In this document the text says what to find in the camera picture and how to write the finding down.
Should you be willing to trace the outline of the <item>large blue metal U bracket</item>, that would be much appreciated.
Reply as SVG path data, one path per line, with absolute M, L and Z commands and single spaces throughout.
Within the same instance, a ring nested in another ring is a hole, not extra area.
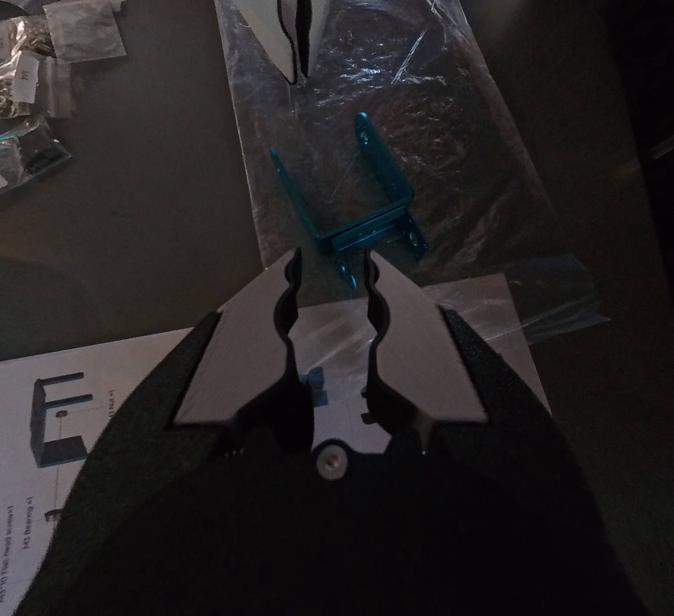
M 360 153 L 365 159 L 366 164 L 374 173 L 377 182 L 383 188 L 389 203 L 376 209 L 373 213 L 360 217 L 353 222 L 335 228 L 329 232 L 318 232 L 316 225 L 309 214 L 309 210 L 278 155 L 278 152 L 275 149 L 270 149 L 269 151 L 274 168 L 295 208 L 295 211 L 298 213 L 303 226 L 308 231 L 310 237 L 316 242 L 317 246 L 322 250 L 329 249 L 331 238 L 337 233 L 345 231 L 355 222 L 361 222 L 363 219 L 373 216 L 374 214 L 380 214 L 395 207 L 408 207 L 414 198 L 414 192 L 408 180 L 398 167 L 390 150 L 376 131 L 368 115 L 364 112 L 356 114 L 353 119 L 353 127 Z

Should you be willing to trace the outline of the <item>white printed instruction sheet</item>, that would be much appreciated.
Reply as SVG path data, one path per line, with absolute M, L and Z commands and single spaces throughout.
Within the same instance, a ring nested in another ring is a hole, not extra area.
M 455 310 L 549 408 L 503 275 L 428 286 Z M 359 452 L 381 453 L 389 442 L 368 425 L 368 350 L 375 330 L 366 299 L 299 308 L 291 331 L 298 371 L 321 368 L 315 440 L 339 438 Z M 80 438 L 89 453 L 105 426 L 145 377 L 190 329 L 102 343 L 1 363 L 1 614 L 12 615 L 33 580 L 57 525 L 58 510 L 83 459 L 46 457 L 33 447 Z

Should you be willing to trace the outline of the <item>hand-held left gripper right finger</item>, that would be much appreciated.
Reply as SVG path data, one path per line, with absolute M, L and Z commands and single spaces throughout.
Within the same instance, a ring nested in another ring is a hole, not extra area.
M 426 440 L 441 424 L 485 425 L 487 411 L 443 311 L 374 250 L 364 254 L 368 355 L 366 404 L 393 436 L 408 427 Z

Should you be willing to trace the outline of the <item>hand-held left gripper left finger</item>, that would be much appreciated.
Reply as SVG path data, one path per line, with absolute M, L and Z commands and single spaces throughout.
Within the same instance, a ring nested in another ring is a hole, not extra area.
M 219 428 L 232 449 L 265 428 L 283 452 L 311 450 L 313 396 L 290 338 L 302 265 L 301 249 L 289 250 L 218 310 L 174 426 Z

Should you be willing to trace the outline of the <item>pile of small screw bags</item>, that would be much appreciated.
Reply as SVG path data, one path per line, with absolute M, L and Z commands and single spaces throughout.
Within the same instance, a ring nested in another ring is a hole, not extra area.
M 72 117 L 75 64 L 126 55 L 116 14 L 125 0 L 1 0 L 1 194 L 57 168 L 71 153 L 48 120 Z

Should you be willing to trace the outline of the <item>small blue flanged metal bracket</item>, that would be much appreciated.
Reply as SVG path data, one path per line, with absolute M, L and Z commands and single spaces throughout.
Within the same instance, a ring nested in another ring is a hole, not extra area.
M 346 262 L 346 256 L 394 232 L 400 233 L 409 243 L 417 260 L 429 252 L 430 244 L 405 206 L 395 207 L 374 214 L 361 222 L 355 222 L 331 238 L 330 248 L 334 251 L 340 275 L 351 290 L 357 289 L 357 281 Z

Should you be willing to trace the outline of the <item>clear plastic bag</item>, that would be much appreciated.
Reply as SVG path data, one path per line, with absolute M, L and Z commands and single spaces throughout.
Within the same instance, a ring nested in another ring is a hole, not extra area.
M 420 286 L 503 274 L 527 341 L 608 322 L 568 248 L 459 0 L 331 0 L 313 74 L 288 84 L 234 0 L 214 0 L 257 244 L 264 267 L 303 256 L 303 306 L 365 295 L 363 251 L 320 249 L 274 150 L 325 235 L 389 203 L 358 148 L 374 126 L 409 183 L 429 251 L 397 230 L 367 242 Z

